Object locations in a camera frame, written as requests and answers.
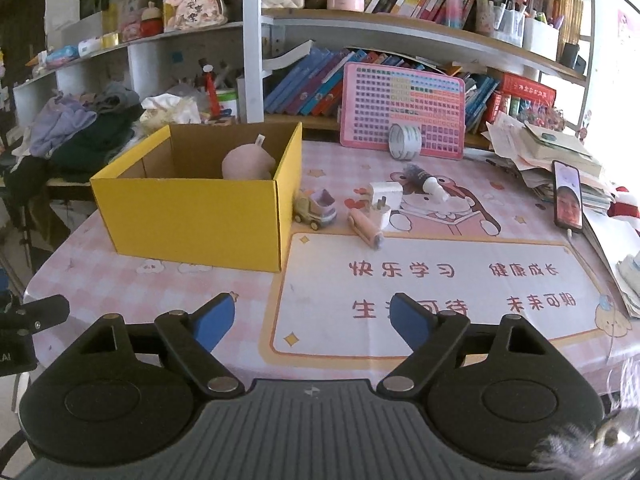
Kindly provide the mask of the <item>white shelf unit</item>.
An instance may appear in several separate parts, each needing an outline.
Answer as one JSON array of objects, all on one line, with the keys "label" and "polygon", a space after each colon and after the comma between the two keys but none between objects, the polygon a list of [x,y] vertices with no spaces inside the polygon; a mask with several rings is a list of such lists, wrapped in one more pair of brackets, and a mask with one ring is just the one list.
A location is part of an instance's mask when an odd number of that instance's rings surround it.
[{"label": "white shelf unit", "polygon": [[590,74],[513,44],[475,32],[393,14],[278,9],[263,11],[260,0],[243,0],[243,21],[141,38],[94,52],[15,87],[16,120],[24,126],[55,92],[97,92],[111,78],[123,79],[142,98],[167,90],[194,74],[199,58],[226,61],[242,70],[241,117],[260,122],[262,81],[276,59],[305,41],[316,47],[360,47],[394,51],[434,62],[453,62],[480,72],[486,67],[537,78],[553,76],[587,88]]}]

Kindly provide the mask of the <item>pile of clothes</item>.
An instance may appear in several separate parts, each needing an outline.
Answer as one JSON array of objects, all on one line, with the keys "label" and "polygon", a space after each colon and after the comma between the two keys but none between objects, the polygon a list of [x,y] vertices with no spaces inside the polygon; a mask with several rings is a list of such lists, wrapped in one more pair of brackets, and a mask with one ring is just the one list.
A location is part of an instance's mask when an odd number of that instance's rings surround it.
[{"label": "pile of clothes", "polygon": [[1,165],[6,195],[24,206],[51,179],[87,183],[142,136],[142,114],[140,96],[118,81],[94,96],[52,96]]}]

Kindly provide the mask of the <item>crumpled white bag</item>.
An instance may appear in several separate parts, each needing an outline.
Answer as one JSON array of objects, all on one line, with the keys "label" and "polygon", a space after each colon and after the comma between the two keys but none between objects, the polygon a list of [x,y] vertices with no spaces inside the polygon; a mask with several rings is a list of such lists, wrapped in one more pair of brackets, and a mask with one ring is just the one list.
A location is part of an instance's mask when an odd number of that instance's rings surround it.
[{"label": "crumpled white bag", "polygon": [[141,102],[141,128],[146,136],[168,125],[199,125],[202,122],[198,103],[190,96],[163,93]]}]

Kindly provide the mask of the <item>black white bottle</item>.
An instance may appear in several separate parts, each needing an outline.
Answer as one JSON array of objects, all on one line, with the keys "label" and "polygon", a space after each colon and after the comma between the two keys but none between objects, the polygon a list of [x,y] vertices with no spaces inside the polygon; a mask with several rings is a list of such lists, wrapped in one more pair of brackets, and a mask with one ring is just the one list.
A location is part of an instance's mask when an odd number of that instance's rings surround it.
[{"label": "black white bottle", "polygon": [[407,164],[404,167],[404,175],[409,184],[417,191],[431,195],[436,203],[445,203],[449,200],[449,194],[439,183],[436,177],[416,164]]}]

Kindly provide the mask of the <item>pink plush pig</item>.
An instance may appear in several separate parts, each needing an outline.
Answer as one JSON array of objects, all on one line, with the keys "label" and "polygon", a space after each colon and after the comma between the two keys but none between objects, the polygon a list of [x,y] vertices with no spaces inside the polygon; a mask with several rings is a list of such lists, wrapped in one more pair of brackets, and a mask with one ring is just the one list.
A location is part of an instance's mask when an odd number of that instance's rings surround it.
[{"label": "pink plush pig", "polygon": [[221,163],[222,177],[226,180],[270,180],[276,169],[276,160],[264,149],[266,137],[258,134],[253,143],[231,150]]}]

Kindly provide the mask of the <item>pink checkered tablecloth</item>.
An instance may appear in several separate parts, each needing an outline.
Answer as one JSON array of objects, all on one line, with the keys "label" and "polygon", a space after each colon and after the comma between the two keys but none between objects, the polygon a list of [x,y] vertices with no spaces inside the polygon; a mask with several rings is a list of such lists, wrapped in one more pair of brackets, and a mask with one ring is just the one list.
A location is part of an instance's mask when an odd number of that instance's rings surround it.
[{"label": "pink checkered tablecloth", "polygon": [[350,229],[349,209],[401,166],[329,143],[306,143],[303,158],[304,188],[329,191],[338,216],[320,231],[294,224],[277,274],[122,256],[102,218],[91,216],[28,285],[29,298],[70,302],[68,320],[36,337],[39,361],[52,363],[101,315],[145,323],[171,309],[194,311],[221,292],[233,297],[235,320],[215,353],[243,380],[381,378],[409,351],[388,318],[396,292],[475,323],[524,316],[593,382],[638,353],[639,325],[592,247],[561,232],[552,206],[498,167],[422,159],[459,211],[435,220],[424,210],[398,214],[373,249]]}]

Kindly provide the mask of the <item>stack of papers and books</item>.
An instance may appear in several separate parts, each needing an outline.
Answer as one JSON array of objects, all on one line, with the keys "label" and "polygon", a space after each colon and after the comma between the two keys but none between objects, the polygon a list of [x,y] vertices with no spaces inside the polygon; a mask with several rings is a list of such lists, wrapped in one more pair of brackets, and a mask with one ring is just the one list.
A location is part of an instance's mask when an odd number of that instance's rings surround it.
[{"label": "stack of papers and books", "polygon": [[612,274],[629,315],[638,318],[639,284],[630,284],[626,278],[639,268],[633,266],[625,271],[623,261],[638,255],[639,234],[625,217],[608,214],[608,208],[617,205],[623,194],[600,179],[599,163],[574,136],[529,122],[518,122],[503,113],[487,125],[484,137],[498,156],[514,163],[526,185],[542,196],[551,196],[551,179],[542,174],[552,174],[554,162],[577,169],[586,216],[586,237]]}]

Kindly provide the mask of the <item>small white plug adapter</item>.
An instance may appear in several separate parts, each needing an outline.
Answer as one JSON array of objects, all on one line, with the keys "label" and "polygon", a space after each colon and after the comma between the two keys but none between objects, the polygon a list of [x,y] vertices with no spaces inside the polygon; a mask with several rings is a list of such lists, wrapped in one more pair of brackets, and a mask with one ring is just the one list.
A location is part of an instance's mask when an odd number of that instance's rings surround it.
[{"label": "small white plug adapter", "polygon": [[382,196],[369,204],[367,216],[379,231],[384,231],[390,225],[391,212],[386,197]]}]

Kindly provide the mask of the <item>toy dump truck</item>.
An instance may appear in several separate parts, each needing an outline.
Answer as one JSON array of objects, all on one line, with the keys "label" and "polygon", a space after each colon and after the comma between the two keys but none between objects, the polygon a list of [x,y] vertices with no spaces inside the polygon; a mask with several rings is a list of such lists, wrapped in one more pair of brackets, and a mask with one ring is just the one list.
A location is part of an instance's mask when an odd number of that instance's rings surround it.
[{"label": "toy dump truck", "polygon": [[325,188],[312,193],[298,192],[294,200],[293,219],[319,231],[332,224],[337,217],[335,200]]}]

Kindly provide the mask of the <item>large white charger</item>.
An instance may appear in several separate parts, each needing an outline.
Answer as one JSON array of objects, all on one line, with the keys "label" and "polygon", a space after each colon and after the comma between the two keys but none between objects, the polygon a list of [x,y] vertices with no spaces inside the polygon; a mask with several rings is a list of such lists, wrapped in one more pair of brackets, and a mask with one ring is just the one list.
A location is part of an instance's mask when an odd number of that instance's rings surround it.
[{"label": "large white charger", "polygon": [[367,194],[372,206],[383,202],[391,210],[398,210],[404,196],[404,187],[395,181],[371,182],[367,186]]}]

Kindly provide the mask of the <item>clear tape roll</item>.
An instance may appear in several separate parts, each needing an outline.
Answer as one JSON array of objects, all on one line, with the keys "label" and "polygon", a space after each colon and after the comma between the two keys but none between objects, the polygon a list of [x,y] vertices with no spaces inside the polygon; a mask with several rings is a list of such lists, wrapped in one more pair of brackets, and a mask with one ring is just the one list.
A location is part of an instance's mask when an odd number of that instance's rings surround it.
[{"label": "clear tape roll", "polygon": [[413,160],[422,150],[419,126],[393,124],[388,129],[388,150],[396,160]]}]

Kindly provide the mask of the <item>smartphone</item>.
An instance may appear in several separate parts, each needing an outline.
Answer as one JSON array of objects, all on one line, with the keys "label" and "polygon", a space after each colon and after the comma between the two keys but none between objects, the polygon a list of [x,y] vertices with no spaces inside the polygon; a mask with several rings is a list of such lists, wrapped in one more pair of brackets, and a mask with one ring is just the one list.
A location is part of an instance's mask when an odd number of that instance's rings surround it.
[{"label": "smartphone", "polygon": [[552,162],[554,222],[559,228],[580,232],[582,218],[582,182],[579,171],[559,160]]}]

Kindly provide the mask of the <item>pink handheld fan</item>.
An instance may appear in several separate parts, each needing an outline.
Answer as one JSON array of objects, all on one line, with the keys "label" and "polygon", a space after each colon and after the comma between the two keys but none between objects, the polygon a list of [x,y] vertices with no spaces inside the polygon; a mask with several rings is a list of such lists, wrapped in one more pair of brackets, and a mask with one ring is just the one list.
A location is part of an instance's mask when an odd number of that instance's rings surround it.
[{"label": "pink handheld fan", "polygon": [[379,250],[384,243],[383,232],[360,210],[350,208],[348,212],[350,228],[372,249]]}]

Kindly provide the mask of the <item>pink keyboard learning board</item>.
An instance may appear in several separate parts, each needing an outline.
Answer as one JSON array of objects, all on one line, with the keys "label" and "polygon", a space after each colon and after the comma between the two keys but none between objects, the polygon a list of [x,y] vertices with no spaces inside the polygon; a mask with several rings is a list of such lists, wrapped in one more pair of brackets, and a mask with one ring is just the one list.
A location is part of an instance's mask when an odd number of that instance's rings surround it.
[{"label": "pink keyboard learning board", "polygon": [[399,66],[347,63],[341,144],[386,151],[395,126],[418,135],[421,155],[460,159],[465,134],[463,80]]}]

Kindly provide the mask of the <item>yellow cardboard box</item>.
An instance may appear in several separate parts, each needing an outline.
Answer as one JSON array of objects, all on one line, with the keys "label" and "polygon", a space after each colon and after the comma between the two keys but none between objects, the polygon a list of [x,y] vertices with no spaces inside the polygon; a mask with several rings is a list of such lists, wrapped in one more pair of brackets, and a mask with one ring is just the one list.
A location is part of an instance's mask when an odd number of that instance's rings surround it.
[{"label": "yellow cardboard box", "polygon": [[[258,136],[267,180],[228,180],[222,162]],[[294,122],[161,128],[95,174],[91,187],[121,255],[277,273],[288,253],[302,177]]]}]

